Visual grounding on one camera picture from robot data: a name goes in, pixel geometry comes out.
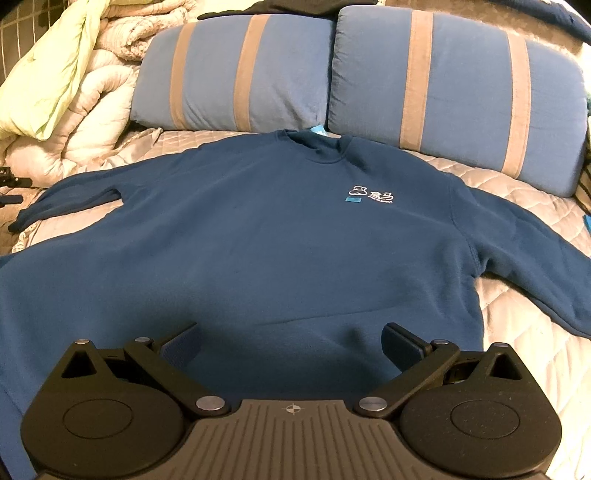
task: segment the light green blanket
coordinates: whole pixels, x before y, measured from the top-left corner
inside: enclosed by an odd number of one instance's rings
[[[150,0],[77,0],[15,65],[0,86],[0,140],[47,140],[78,91],[110,4]]]

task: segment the white logo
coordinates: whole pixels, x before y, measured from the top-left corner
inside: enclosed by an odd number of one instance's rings
[[[286,408],[283,408],[282,410],[285,410],[286,412],[291,413],[292,415],[295,415],[296,413],[301,412],[303,410],[303,408],[300,407],[299,405],[292,403],[291,405],[289,405]]]
[[[361,195],[368,196],[372,200],[375,200],[376,202],[382,202],[382,203],[392,203],[392,200],[394,200],[394,196],[392,195],[392,192],[384,192],[384,193],[371,192],[371,193],[368,193],[368,188],[362,187],[361,185],[356,185],[355,187],[353,187],[353,190],[349,191],[349,197],[361,196]],[[352,198],[350,198],[348,201],[360,202],[361,199],[353,200]]]
[[[367,195],[367,194],[368,194],[368,188],[361,187],[361,186],[355,186],[355,187],[353,187],[353,190],[351,190],[349,192],[349,195]]]
[[[394,199],[394,197],[392,196],[392,192],[372,192],[369,194],[369,198],[375,200],[376,202],[382,203],[392,203],[392,200]]]

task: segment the blue tag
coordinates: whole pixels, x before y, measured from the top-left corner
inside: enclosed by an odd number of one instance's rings
[[[322,125],[318,125],[317,127],[310,128],[310,131],[314,132],[315,134],[322,135],[323,137],[328,137],[326,130]]]

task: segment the blue sweatshirt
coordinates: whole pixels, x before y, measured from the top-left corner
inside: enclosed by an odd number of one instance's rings
[[[482,350],[484,272],[591,338],[590,259],[391,146],[229,138],[65,179],[11,229],[119,198],[94,225],[0,258],[0,386],[20,412],[75,339],[116,348],[188,320],[203,346],[186,372],[218,394],[364,394],[398,373],[388,322]]]

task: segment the blue pillow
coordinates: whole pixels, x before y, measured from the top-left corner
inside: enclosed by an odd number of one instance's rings
[[[587,131],[579,66],[466,18],[397,7],[339,15],[328,127],[574,193]]]
[[[325,124],[334,34],[330,20],[284,14],[165,30],[142,62],[131,119],[257,133]]]

